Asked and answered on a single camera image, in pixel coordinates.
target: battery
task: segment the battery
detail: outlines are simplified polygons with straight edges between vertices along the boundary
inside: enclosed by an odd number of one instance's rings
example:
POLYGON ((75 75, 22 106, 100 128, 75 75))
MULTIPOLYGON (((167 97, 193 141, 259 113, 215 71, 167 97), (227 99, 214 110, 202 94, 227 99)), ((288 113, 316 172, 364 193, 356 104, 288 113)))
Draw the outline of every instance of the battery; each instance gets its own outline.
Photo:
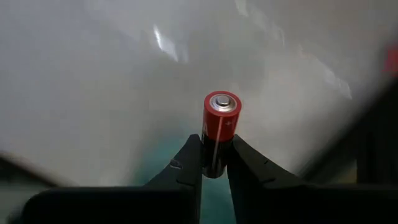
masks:
POLYGON ((228 91, 214 91, 205 98, 201 141, 204 145, 203 174, 209 178, 223 175, 226 154, 232 146, 241 100, 228 91))

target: red object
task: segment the red object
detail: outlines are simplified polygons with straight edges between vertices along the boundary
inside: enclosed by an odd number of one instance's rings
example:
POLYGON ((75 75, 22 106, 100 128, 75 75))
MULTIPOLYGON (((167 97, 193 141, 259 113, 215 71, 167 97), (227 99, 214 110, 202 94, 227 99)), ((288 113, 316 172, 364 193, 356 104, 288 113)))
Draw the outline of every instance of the red object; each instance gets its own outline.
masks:
POLYGON ((202 134, 205 134, 216 142, 224 142, 232 139, 241 109, 242 102, 235 94, 228 91, 214 91, 210 93, 205 98, 202 134), (228 95, 233 98, 236 101, 235 109, 230 112, 220 112, 214 109, 210 104, 210 100, 213 96, 219 94, 228 95))
POLYGON ((386 72, 391 72, 394 76, 398 75, 398 45, 390 47, 387 51, 387 60, 384 66, 386 72))

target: battery metal cap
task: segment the battery metal cap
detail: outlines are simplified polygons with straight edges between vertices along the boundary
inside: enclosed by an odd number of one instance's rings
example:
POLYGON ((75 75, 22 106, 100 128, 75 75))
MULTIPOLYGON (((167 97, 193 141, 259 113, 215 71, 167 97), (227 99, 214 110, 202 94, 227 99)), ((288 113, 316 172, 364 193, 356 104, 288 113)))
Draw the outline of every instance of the battery metal cap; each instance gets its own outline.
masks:
POLYGON ((228 95, 219 94, 210 99, 210 105, 213 109, 220 112, 230 112, 236 109, 236 100, 228 95))

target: white surface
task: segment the white surface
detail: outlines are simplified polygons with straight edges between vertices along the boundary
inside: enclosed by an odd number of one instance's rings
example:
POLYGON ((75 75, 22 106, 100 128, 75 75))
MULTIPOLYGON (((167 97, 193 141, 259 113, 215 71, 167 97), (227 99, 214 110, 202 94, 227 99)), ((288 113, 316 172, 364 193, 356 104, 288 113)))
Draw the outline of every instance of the white surface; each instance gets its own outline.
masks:
POLYGON ((229 90, 237 133, 298 173, 388 81, 397 7, 1 1, 0 153, 67 184, 128 184, 154 141, 199 133, 204 97, 229 90))

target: clamp jaw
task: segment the clamp jaw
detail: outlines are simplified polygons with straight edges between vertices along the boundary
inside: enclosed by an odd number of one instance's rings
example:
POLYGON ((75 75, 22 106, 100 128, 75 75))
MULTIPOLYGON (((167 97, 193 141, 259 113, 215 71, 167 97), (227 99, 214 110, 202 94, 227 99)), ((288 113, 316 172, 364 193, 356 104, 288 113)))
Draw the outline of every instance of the clamp jaw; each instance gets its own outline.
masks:
MULTIPOLYGON (((199 223, 203 144, 191 135, 141 187, 55 188, 32 197, 22 223, 199 223)), ((236 223, 394 218, 398 190, 308 183, 234 136, 227 172, 236 223)))

